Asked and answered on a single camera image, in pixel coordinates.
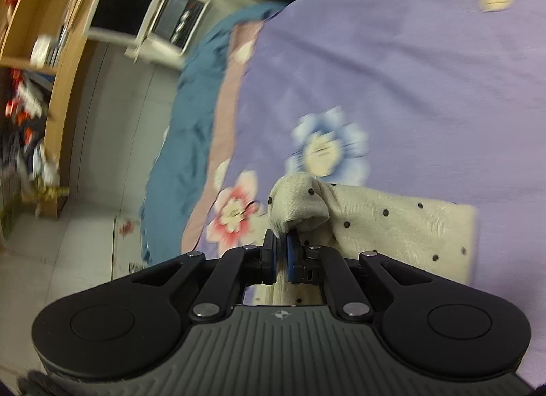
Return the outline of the beige polka dot shirt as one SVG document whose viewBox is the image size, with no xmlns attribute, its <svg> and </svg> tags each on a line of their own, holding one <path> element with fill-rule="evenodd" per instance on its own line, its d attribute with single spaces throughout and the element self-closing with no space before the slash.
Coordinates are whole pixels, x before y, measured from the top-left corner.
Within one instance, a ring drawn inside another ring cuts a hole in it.
<svg viewBox="0 0 546 396">
<path fill-rule="evenodd" d="M 304 246 L 329 246 L 345 258 L 378 251 L 468 285 L 477 245 L 477 211 L 465 204 L 330 184 L 291 173 L 268 196 L 275 235 L 297 234 Z"/>
</svg>

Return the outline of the teal bed sheet edge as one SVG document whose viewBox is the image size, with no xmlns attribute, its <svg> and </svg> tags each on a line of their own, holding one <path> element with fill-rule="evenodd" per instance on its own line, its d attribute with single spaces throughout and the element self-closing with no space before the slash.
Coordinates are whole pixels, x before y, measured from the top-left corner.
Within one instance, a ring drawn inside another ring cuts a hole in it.
<svg viewBox="0 0 546 396">
<path fill-rule="evenodd" d="M 266 20 L 284 7 L 281 2 L 265 2 L 228 15 L 197 42 L 186 59 L 169 129 L 150 171 L 140 208 L 142 260 L 147 266 L 181 254 L 182 233 L 203 193 L 231 31 L 239 24 Z"/>
</svg>

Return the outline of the purple floral bed sheet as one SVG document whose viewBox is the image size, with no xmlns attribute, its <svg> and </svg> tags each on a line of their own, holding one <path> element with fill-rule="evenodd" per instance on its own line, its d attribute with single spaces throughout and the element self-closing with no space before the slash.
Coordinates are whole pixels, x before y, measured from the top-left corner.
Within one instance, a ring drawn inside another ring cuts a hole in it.
<svg viewBox="0 0 546 396">
<path fill-rule="evenodd" d="M 260 244 L 274 183 L 477 211 L 471 282 L 516 304 L 545 379 L 545 0 L 297 0 L 239 28 L 182 250 Z"/>
</svg>

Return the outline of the white cabinet with door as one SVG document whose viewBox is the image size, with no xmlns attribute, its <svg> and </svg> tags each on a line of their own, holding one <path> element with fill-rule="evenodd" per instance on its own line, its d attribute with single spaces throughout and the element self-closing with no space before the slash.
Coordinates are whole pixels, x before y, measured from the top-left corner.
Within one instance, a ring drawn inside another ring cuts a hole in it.
<svg viewBox="0 0 546 396">
<path fill-rule="evenodd" d="M 181 69 L 195 46 L 228 15 L 265 0 L 92 0 L 89 39 L 124 46 L 125 55 Z"/>
</svg>

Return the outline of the wooden bookshelf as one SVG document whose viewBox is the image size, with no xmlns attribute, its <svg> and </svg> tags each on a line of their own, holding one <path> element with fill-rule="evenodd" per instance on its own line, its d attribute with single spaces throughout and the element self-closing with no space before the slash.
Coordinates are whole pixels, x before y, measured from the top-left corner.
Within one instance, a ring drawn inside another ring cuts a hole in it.
<svg viewBox="0 0 546 396">
<path fill-rule="evenodd" d="M 1 0 L 1 164 L 22 206 L 56 218 L 69 197 L 70 158 L 95 43 L 93 0 Z"/>
</svg>

